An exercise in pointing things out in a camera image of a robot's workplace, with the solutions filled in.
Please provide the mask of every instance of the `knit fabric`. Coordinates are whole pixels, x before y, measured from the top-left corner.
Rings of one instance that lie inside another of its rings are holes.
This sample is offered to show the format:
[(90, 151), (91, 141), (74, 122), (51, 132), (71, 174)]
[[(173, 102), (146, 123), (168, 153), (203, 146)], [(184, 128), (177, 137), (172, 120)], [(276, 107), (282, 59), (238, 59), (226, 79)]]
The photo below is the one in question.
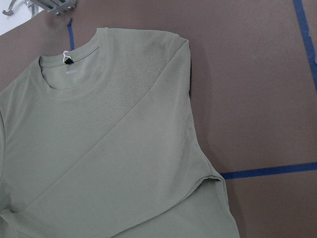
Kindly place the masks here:
[(197, 142), (189, 41), (97, 28), (0, 93), (0, 237), (238, 238)]

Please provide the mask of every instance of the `sage green t-shirt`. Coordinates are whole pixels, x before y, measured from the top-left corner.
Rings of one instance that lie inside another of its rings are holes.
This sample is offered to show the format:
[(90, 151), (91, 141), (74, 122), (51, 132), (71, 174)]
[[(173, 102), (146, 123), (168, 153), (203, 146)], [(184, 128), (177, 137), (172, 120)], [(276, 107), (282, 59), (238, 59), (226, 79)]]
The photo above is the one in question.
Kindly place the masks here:
[(200, 149), (189, 41), (97, 28), (0, 93), (1, 238), (238, 238)]

